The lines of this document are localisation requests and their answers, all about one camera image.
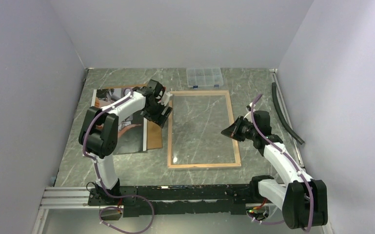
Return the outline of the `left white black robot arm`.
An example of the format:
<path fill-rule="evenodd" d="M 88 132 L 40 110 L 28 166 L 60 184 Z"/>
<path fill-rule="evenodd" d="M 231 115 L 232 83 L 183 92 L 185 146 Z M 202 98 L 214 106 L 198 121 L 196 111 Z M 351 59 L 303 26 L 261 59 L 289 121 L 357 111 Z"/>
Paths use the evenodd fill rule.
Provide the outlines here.
<path fill-rule="evenodd" d="M 98 108 L 90 107 L 85 115 L 79 135 L 82 155 L 91 159 L 95 184 L 102 188 L 101 199 L 109 205 L 121 196 L 119 178 L 111 156 L 118 144 L 118 126 L 130 115 L 140 111 L 143 118 L 163 128 L 172 112 L 169 103 L 173 94 L 156 80 L 142 87 L 130 88 L 117 101 Z"/>

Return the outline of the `white wooden picture frame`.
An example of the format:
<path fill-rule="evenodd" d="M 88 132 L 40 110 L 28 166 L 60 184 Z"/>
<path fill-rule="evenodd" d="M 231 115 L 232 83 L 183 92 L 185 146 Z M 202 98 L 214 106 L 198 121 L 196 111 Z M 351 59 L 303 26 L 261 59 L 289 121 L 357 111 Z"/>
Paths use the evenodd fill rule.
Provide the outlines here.
<path fill-rule="evenodd" d="M 233 109 L 228 90 L 191 90 L 191 91 L 171 91 L 173 97 L 193 97 L 193 96 L 224 96 L 226 100 L 229 123 L 233 124 Z M 238 142 L 232 139 L 235 162 L 234 163 L 205 163 L 205 164 L 175 164 L 173 162 L 173 113 L 168 118 L 168 143 L 167 143 L 167 167 L 168 169 L 220 169 L 239 168 L 242 166 Z"/>

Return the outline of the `brown backing board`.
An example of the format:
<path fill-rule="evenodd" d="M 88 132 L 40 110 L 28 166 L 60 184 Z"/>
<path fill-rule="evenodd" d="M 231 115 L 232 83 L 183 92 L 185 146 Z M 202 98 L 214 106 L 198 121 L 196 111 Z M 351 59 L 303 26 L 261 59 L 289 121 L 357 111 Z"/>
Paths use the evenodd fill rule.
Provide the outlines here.
<path fill-rule="evenodd" d="M 142 117 L 141 111 L 131 114 L 118 126 L 115 154 L 142 153 L 162 148 L 162 129 Z"/>

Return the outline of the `printed photo poster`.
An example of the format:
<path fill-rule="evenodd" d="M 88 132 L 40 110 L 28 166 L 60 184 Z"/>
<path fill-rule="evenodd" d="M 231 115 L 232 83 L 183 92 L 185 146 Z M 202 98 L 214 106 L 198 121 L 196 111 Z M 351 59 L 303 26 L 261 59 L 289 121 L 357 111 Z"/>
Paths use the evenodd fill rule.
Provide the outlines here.
<path fill-rule="evenodd" d="M 127 118 L 119 117 L 117 111 L 99 116 L 92 127 L 93 119 L 106 107 L 131 93 L 131 87 L 97 89 L 93 91 L 92 106 L 87 110 L 79 135 L 79 143 L 87 137 L 86 151 L 100 156 L 133 154 L 146 151 L 146 122 L 141 111 Z"/>

